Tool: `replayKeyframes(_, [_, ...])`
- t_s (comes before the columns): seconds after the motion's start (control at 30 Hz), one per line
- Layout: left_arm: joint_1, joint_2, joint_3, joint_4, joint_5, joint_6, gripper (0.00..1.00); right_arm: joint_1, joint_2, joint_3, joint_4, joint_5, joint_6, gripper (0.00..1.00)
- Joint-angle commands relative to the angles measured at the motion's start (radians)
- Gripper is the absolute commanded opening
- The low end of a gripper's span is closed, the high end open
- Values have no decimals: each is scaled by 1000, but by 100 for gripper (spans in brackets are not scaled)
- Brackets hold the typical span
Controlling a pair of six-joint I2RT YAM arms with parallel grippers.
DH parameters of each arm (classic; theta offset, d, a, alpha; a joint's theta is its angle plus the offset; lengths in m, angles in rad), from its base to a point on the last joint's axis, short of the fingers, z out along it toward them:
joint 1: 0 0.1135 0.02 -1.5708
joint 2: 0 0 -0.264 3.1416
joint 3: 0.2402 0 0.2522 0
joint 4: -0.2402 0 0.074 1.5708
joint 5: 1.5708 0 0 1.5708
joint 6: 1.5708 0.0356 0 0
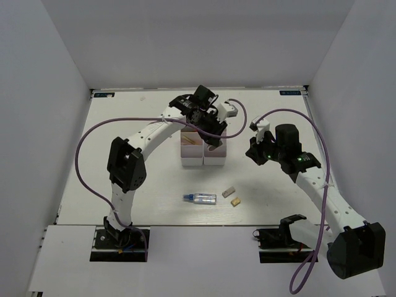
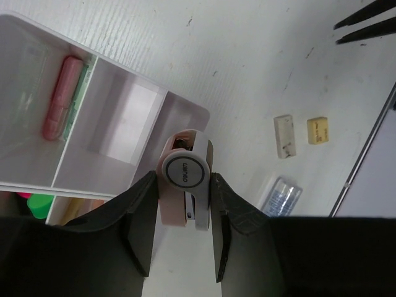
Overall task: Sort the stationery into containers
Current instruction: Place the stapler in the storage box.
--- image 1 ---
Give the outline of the tan eraser block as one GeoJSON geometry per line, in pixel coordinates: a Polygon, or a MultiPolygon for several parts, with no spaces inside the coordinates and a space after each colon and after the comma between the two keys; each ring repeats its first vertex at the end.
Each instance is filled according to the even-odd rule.
{"type": "Polygon", "coordinates": [[[241,200],[240,200],[238,197],[234,198],[234,199],[231,200],[231,202],[230,202],[230,204],[231,204],[233,207],[236,207],[236,206],[239,205],[240,203],[241,203],[241,200]]]}

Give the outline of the grey eraser block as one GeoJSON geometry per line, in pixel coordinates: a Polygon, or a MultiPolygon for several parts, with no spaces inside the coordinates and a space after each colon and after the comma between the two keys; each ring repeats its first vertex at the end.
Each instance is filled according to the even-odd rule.
{"type": "Polygon", "coordinates": [[[233,186],[229,187],[228,189],[222,192],[222,197],[227,198],[235,192],[235,188],[233,186]]]}

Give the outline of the yellow thin marker pen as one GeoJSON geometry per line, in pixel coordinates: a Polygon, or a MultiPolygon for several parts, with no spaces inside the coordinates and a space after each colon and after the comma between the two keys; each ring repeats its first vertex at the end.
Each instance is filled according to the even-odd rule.
{"type": "Polygon", "coordinates": [[[183,145],[197,145],[197,142],[195,140],[185,135],[181,135],[181,142],[183,143],[183,145]]]}

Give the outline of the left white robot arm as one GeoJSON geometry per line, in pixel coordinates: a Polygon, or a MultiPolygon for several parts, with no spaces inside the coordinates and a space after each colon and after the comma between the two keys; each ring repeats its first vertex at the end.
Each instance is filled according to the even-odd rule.
{"type": "Polygon", "coordinates": [[[220,146],[227,127],[226,119],[238,110],[228,102],[214,105],[216,94],[203,85],[192,95],[180,95],[169,102],[158,121],[152,119],[139,132],[127,139],[115,138],[107,164],[111,181],[111,203],[114,209],[104,219],[109,238],[118,247],[130,242],[131,208],[135,191],[144,183],[145,161],[150,154],[188,124],[199,128],[201,139],[212,147],[220,146]]]}

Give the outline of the blue clear spray bottle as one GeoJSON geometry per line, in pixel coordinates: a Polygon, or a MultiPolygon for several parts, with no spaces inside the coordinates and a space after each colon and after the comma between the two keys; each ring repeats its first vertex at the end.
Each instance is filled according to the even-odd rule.
{"type": "Polygon", "coordinates": [[[200,205],[215,205],[217,203],[217,196],[215,194],[185,194],[183,195],[183,200],[200,205]]]}

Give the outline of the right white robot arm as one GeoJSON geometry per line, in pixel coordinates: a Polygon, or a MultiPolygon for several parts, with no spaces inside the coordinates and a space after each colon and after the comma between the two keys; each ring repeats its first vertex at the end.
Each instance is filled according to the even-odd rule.
{"type": "Polygon", "coordinates": [[[278,125],[274,133],[269,126],[266,120],[250,125],[256,134],[249,141],[246,156],[257,165],[279,163],[321,212],[330,229],[311,223],[304,215],[290,215],[281,219],[276,229],[259,230],[262,248],[295,248],[302,244],[318,249],[341,279],[381,268],[385,251],[382,225],[369,223],[325,180],[326,172],[319,160],[303,151],[295,125],[278,125]]]}

